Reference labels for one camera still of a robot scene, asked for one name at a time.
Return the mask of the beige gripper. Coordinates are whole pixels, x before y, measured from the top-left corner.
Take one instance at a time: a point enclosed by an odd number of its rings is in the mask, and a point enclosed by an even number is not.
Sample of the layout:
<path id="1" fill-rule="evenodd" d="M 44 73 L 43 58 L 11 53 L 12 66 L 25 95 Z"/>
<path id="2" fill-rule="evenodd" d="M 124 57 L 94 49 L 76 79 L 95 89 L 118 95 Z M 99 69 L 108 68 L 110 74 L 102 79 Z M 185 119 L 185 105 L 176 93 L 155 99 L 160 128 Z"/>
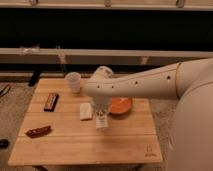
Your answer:
<path id="1" fill-rule="evenodd" d="M 93 112 L 96 115 L 107 115 L 109 113 L 111 99 L 108 97 L 93 97 L 91 104 Z"/>

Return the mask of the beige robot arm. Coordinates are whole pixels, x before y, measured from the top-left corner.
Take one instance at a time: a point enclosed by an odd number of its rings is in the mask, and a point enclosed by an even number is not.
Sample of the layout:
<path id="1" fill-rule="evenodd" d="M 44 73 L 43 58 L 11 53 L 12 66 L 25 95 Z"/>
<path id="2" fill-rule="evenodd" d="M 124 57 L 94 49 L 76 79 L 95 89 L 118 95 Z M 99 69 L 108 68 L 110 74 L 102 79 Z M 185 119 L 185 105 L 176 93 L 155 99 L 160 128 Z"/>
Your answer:
<path id="1" fill-rule="evenodd" d="M 97 102 L 116 96 L 178 99 L 166 171 L 213 171 L 213 58 L 120 78 L 95 73 L 84 91 Z"/>

